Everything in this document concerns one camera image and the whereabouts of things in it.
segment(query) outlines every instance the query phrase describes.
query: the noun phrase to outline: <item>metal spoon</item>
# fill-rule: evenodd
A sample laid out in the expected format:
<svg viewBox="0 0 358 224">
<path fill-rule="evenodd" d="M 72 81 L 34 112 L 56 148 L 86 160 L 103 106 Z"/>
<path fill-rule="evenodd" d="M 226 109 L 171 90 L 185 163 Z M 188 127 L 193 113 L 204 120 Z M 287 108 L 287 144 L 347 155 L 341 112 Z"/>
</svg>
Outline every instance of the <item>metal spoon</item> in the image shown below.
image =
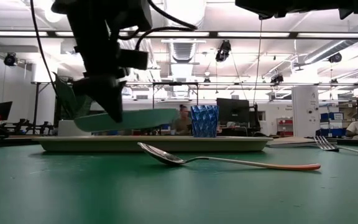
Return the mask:
<svg viewBox="0 0 358 224">
<path fill-rule="evenodd" d="M 186 164 L 191 161 L 196 161 L 199 159 L 204 160 L 212 160 L 218 162 L 230 162 L 234 164 L 242 164 L 248 166 L 256 166 L 256 167 L 264 167 L 268 169 L 280 169 L 280 170 L 316 170 L 320 168 L 320 164 L 307 164 L 307 165 L 276 165 L 276 164 L 264 164 L 259 162 L 249 162 L 249 161 L 238 161 L 233 159 L 221 159 L 215 157 L 195 157 L 188 160 L 180 159 L 177 156 L 169 154 L 167 152 L 162 151 L 161 149 L 157 149 L 156 147 L 150 146 L 145 143 L 138 142 L 137 143 L 147 154 L 154 157 L 155 159 L 159 160 L 168 165 L 179 166 Z"/>
</svg>

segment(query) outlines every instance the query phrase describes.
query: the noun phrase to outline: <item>blue cup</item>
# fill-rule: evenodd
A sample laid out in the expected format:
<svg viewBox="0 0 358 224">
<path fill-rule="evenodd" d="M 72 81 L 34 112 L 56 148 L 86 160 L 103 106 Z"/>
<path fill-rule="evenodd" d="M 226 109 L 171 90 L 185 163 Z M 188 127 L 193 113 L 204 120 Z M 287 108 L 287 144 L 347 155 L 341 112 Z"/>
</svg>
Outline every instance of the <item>blue cup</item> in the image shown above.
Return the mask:
<svg viewBox="0 0 358 224">
<path fill-rule="evenodd" d="M 193 136 L 196 138 L 216 138 L 219 107 L 216 105 L 191 106 Z"/>
</svg>

